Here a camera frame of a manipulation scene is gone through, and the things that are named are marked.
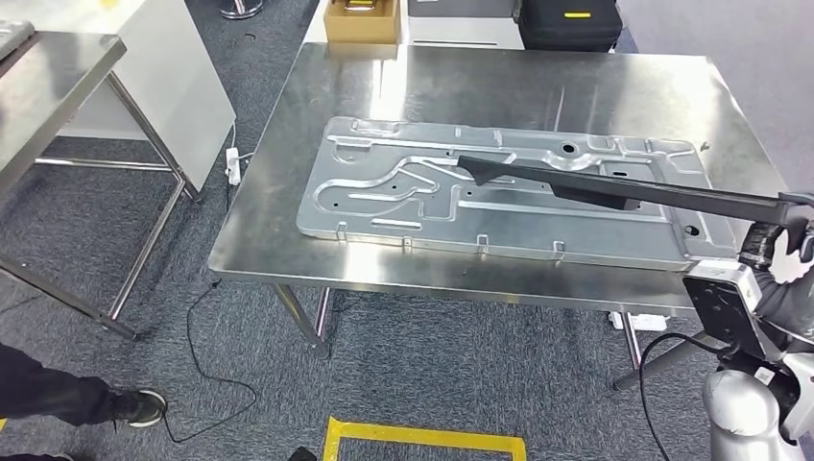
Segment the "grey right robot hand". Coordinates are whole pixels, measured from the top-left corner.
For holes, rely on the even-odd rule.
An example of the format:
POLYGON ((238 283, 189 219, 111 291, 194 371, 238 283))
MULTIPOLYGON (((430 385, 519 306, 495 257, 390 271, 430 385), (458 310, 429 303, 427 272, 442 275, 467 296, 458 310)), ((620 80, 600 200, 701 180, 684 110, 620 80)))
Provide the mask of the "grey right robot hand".
POLYGON ((813 268, 789 282, 777 282, 770 272, 775 243, 783 228, 752 223, 738 255, 738 261, 754 274, 761 299, 755 315, 764 322, 804 340, 813 342, 813 268))

